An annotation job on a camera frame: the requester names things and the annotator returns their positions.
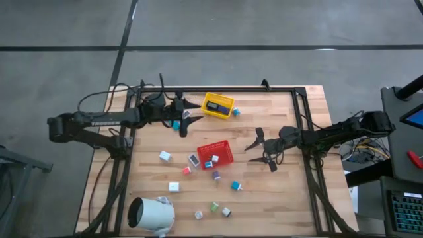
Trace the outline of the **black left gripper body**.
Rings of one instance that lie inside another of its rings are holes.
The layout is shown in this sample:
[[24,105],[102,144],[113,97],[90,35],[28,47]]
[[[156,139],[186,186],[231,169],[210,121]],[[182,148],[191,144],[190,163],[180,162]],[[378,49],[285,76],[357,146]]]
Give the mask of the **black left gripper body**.
[[182,120],[182,101],[177,97],[171,100],[170,105],[164,107],[164,126],[171,128],[176,120]]

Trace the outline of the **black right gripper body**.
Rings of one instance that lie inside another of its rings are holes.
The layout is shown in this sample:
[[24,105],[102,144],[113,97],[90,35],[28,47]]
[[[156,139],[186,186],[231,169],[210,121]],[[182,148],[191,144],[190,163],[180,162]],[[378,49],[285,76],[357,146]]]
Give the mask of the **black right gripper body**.
[[270,157],[271,155],[280,155],[284,152],[285,141],[279,139],[268,139],[263,142],[264,154]]

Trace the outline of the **yellow plastic basket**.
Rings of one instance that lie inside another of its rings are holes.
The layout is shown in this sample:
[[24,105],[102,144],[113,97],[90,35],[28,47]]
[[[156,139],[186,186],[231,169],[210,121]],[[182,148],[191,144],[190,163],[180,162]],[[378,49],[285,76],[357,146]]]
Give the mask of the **yellow plastic basket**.
[[[208,109],[209,102],[212,102],[214,104],[217,104],[218,106],[222,106],[226,108],[227,112],[220,112],[218,110],[209,110]],[[200,108],[201,108],[201,111],[207,115],[215,116],[220,119],[228,119],[232,114],[232,109],[234,108],[234,105],[235,105],[235,99],[232,97],[227,97],[225,95],[207,92]]]

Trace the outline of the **red plastic basket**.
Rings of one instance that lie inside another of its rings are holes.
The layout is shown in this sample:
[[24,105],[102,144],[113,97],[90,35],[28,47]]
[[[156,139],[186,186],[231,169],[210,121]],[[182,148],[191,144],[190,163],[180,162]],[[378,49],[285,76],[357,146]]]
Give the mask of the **red plastic basket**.
[[[198,159],[200,160],[200,166],[202,170],[208,170],[215,167],[222,167],[230,165],[234,162],[233,154],[227,140],[211,143],[208,145],[203,145],[197,148]],[[219,161],[214,163],[212,161],[212,156],[217,155]],[[206,169],[204,163],[211,161],[213,163],[212,168]]]

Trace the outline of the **white paper sheet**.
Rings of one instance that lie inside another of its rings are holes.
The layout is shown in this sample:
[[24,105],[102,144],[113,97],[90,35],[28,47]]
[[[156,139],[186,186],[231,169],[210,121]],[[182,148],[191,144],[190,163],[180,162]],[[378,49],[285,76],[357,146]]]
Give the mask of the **white paper sheet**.
[[352,188],[349,188],[348,190],[349,190],[350,198],[352,201],[353,210],[357,214],[358,213],[358,187],[354,186]]

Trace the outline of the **black desk beam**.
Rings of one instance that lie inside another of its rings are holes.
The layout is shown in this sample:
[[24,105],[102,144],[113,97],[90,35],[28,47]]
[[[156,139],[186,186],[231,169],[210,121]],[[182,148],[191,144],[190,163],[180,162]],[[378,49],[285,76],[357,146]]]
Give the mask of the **black desk beam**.
[[349,188],[359,186],[368,182],[379,180],[382,176],[393,177],[391,160],[387,159],[382,162],[358,169],[346,174],[346,182]]

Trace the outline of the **black side desk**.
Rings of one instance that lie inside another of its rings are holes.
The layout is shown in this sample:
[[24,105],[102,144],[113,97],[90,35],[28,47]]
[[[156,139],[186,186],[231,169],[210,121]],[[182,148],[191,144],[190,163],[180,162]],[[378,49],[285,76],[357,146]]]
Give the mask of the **black side desk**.
[[393,88],[381,89],[383,109],[396,130],[389,137],[389,151],[393,175],[397,179],[423,183],[423,169],[409,159],[407,152],[423,155],[423,129],[400,122],[400,117],[423,104],[423,93],[416,93],[409,101],[398,99]]

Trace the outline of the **red hand tool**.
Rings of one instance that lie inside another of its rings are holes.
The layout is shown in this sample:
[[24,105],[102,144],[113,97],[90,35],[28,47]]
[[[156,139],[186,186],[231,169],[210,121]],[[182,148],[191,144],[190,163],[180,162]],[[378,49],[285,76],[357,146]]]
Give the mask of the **red hand tool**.
[[413,151],[407,151],[407,156],[418,169],[423,169],[423,155],[419,156]]

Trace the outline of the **black laptop lit keyboard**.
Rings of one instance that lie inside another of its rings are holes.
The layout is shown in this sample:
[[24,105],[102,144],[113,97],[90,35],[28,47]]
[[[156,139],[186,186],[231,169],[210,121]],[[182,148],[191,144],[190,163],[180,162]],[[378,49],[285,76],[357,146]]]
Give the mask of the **black laptop lit keyboard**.
[[381,177],[385,234],[423,238],[423,184]]

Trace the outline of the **device with blue screen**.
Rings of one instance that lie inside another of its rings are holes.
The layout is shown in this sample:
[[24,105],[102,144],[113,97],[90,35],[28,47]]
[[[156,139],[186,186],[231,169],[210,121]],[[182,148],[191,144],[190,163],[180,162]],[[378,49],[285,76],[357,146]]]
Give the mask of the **device with blue screen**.
[[400,122],[423,130],[423,103],[402,115]]

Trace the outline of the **black pole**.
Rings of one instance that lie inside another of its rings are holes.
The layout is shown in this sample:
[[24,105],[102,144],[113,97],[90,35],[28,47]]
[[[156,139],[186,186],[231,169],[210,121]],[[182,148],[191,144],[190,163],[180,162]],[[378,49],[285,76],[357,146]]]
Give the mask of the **black pole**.
[[423,89],[423,74],[404,87],[396,88],[395,96],[400,100],[407,101],[421,89]]

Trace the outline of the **grey metal stand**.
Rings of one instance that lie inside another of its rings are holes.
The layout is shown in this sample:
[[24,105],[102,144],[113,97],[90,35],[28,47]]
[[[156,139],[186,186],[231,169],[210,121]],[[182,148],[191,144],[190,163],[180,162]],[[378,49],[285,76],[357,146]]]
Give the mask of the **grey metal stand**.
[[0,160],[0,165],[8,166],[5,173],[10,171],[11,165],[16,165],[22,169],[22,176],[19,183],[17,185],[14,185],[13,182],[10,183],[12,190],[11,199],[0,214],[0,238],[6,238],[13,227],[13,222],[17,216],[20,201],[23,198],[24,189],[28,184],[32,169],[40,169],[43,173],[50,173],[53,164],[12,152],[2,145],[0,145]]

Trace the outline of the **black aluminium table frame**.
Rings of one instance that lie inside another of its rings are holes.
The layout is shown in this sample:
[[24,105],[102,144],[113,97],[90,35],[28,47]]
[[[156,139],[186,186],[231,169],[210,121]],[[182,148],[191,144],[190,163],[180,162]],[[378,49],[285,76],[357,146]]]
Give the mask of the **black aluminium table frame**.
[[[147,230],[128,226],[128,208],[137,197],[166,196],[176,213],[172,236],[316,234],[300,150],[288,150],[278,170],[271,172],[263,163],[249,162],[261,155],[260,147],[247,151],[245,148],[254,141],[257,127],[264,129],[267,138],[274,138],[282,126],[303,123],[304,114],[311,114],[316,124],[328,126],[331,119],[323,88],[226,86],[217,92],[235,99],[235,106],[241,111],[238,117],[223,120],[196,109],[193,115],[202,119],[189,126],[185,138],[160,123],[132,132],[134,152],[128,167],[128,185],[112,207],[108,233],[149,235]],[[223,140],[229,142],[234,162],[219,169],[220,180],[213,180],[212,172],[201,168],[183,174],[182,170],[189,166],[188,156],[198,147]],[[159,158],[162,151],[171,154],[169,162]],[[242,190],[233,190],[233,181],[239,182]],[[179,182],[180,191],[169,192],[170,182]],[[219,204],[215,212],[211,211],[212,202]],[[224,207],[232,211],[229,217],[222,214]],[[202,219],[195,218],[197,211],[202,212]]]

